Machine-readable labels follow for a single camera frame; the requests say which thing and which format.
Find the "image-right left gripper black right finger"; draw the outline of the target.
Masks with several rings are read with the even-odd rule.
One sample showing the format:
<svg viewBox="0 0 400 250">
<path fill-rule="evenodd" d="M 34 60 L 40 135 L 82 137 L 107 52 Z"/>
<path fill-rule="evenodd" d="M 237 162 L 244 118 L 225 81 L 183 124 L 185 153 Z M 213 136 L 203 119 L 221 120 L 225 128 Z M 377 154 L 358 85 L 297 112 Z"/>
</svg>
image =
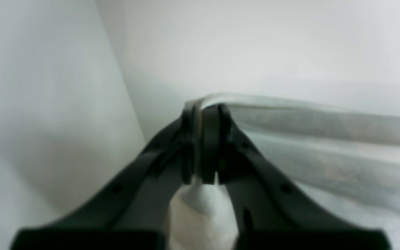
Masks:
<svg viewBox="0 0 400 250">
<path fill-rule="evenodd" d="M 390 250 L 384 232 L 331 214 L 271 164 L 224 104 L 200 111 L 200 176 L 224 185 L 238 226 L 235 250 Z"/>
</svg>

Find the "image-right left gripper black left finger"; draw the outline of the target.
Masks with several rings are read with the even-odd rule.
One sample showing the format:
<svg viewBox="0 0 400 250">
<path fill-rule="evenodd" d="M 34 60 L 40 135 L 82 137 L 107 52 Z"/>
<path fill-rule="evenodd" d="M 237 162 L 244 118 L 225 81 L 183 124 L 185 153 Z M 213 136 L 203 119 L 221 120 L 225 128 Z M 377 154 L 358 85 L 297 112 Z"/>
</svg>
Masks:
<svg viewBox="0 0 400 250">
<path fill-rule="evenodd" d="M 199 107 L 186 105 L 93 198 L 61 219 L 19 231 L 12 250 L 164 250 L 169 204 L 195 174 Z"/>
</svg>

